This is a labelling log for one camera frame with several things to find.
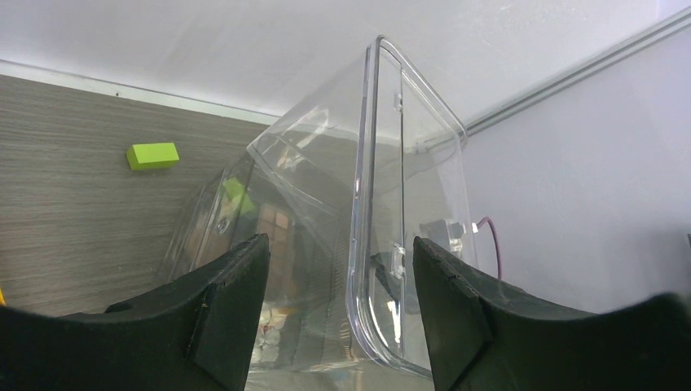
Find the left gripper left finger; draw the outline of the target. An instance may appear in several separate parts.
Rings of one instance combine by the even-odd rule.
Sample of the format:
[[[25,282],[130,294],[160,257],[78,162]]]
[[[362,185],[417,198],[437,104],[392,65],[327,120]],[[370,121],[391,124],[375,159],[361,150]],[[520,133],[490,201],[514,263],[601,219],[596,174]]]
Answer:
[[[254,235],[101,314],[1,309],[4,390],[241,390],[270,265]]]

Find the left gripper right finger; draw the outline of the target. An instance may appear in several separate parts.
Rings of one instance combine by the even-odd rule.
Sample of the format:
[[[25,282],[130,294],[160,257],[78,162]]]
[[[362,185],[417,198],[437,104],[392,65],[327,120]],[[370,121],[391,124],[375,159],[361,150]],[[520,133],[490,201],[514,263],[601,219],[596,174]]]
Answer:
[[[687,390],[690,300],[604,314],[532,296],[415,238],[416,290],[437,390]]]

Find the grey square sample palette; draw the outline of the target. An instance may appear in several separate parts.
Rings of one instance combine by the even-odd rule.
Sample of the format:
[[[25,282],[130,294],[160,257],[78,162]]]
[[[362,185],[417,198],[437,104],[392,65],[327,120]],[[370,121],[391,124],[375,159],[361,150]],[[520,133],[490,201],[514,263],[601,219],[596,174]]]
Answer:
[[[264,309],[260,314],[251,363],[273,363],[279,357],[281,330],[286,316],[276,309]]]

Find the eyeshadow palette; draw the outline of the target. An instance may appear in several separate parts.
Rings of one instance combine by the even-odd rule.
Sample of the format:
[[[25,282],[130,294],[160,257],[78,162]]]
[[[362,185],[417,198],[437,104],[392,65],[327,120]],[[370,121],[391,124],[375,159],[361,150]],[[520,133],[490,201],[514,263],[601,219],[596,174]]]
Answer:
[[[267,235],[271,253],[265,300],[286,301],[294,291],[292,217],[274,204],[264,204],[261,207],[257,232]]]

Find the clear acrylic drawer organizer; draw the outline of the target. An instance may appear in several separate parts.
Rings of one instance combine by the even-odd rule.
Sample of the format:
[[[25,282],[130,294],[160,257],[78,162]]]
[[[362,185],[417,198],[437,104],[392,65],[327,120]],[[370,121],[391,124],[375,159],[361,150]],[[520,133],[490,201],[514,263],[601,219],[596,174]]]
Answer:
[[[158,278],[167,283],[256,234],[261,207],[293,220],[293,294],[279,357],[252,371],[375,362],[431,374],[413,267],[420,224],[465,225],[464,125],[399,46],[377,37],[187,198]]]

